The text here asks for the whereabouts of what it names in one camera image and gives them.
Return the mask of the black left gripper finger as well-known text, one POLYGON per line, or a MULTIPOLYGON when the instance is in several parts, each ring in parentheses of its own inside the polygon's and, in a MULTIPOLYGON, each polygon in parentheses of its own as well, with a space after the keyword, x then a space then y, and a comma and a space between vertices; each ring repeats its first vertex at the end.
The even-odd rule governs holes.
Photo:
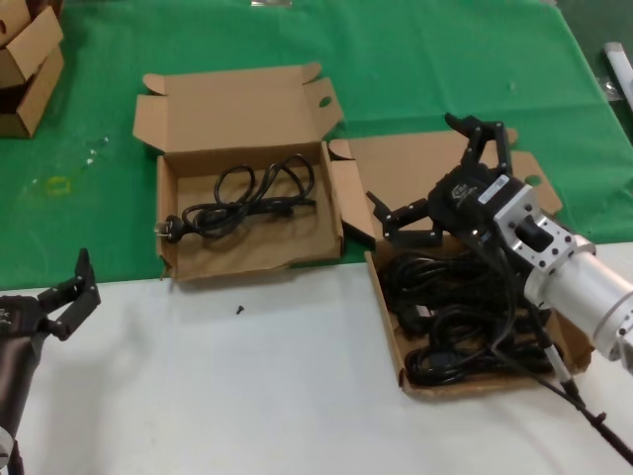
POLYGON ((81 248, 74 276, 41 292, 37 300, 45 318, 39 331, 68 340, 101 304, 87 248, 81 248))

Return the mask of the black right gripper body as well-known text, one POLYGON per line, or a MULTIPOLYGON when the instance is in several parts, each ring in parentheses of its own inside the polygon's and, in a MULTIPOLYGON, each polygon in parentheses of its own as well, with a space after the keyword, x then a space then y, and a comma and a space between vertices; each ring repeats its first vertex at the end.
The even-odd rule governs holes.
POLYGON ((478 199, 499 176, 499 167, 485 164, 458 165, 447 173, 428 194, 432 229, 456 237, 473 229, 497 235, 493 218, 478 199))

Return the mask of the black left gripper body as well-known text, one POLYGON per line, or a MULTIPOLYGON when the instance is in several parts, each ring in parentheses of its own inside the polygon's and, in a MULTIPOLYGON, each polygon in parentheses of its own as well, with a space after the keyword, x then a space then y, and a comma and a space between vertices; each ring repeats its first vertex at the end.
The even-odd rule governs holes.
POLYGON ((47 313, 35 297, 3 296, 1 298, 1 345, 32 343, 42 346, 48 336, 45 331, 47 313))

